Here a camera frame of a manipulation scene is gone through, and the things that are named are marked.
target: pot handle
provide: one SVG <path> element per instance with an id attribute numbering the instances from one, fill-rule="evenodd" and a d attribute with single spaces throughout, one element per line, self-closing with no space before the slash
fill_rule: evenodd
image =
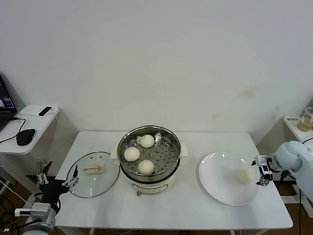
<path id="1" fill-rule="evenodd" d="M 119 165 L 119 160 L 118 160 L 118 157 L 117 157 L 117 147 L 112 149 L 112 153 L 111 153 L 110 158 L 115 160 L 115 164 L 116 165 Z"/>
<path id="2" fill-rule="evenodd" d="M 181 153 L 180 153 L 180 164 L 181 165 L 186 165 L 187 164 L 187 159 L 189 157 L 189 154 L 188 154 L 188 148 L 187 148 L 187 145 L 185 143 L 182 143 L 181 144 Z"/>

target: plastic cup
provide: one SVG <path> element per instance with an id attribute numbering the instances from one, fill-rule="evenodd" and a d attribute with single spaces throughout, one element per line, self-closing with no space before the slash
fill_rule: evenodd
<path id="1" fill-rule="evenodd" d="M 298 129 L 308 132 L 313 128 L 313 108 L 308 107 L 304 110 L 304 114 L 298 124 Z"/>

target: computer mouse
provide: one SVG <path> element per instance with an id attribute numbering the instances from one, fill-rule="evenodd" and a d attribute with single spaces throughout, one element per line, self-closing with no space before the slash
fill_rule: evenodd
<path id="1" fill-rule="evenodd" d="M 35 134 L 35 129 L 22 130 L 16 135 L 16 143 L 19 146 L 27 145 L 33 139 L 34 134 Z"/>

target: steamed bun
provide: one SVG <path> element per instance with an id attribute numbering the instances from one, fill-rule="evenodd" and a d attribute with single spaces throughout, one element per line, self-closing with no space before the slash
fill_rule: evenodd
<path id="1" fill-rule="evenodd" d="M 138 160 L 139 157 L 140 157 L 140 152 L 135 147 L 129 147 L 124 152 L 124 158 L 125 160 L 129 162 L 134 162 Z"/>
<path id="2" fill-rule="evenodd" d="M 155 170 L 155 165 L 150 160 L 143 160 L 138 165 L 138 172 L 142 175 L 151 175 Z"/>
<path id="3" fill-rule="evenodd" d="M 246 169 L 239 170 L 237 174 L 237 179 L 240 183 L 244 185 L 249 185 L 253 180 L 252 173 L 250 172 L 250 170 Z"/>
<path id="4" fill-rule="evenodd" d="M 144 148 L 150 148 L 155 144 L 155 138 L 151 135 L 144 135 L 140 138 L 140 145 Z"/>

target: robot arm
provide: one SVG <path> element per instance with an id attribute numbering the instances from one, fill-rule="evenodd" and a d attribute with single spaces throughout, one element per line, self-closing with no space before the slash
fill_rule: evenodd
<path id="1" fill-rule="evenodd" d="M 288 170 L 299 188 L 313 201 L 313 154 L 304 144 L 286 142 L 274 154 L 257 156 L 252 165 L 259 167 L 261 177 L 257 184 L 261 186 L 267 186 L 273 179 L 272 171 Z"/>
<path id="2" fill-rule="evenodd" d="M 25 227 L 23 235 L 47 235 L 52 232 L 55 224 L 55 215 L 61 208 L 59 197 L 67 193 L 70 188 L 78 183 L 78 170 L 75 168 L 73 177 L 68 180 L 53 179 L 48 181 L 46 174 L 51 166 L 51 162 L 37 174 L 39 188 L 42 191 L 40 202 L 35 202 L 29 209 L 16 209 L 15 216 L 29 216 L 26 223 L 21 226 Z"/>

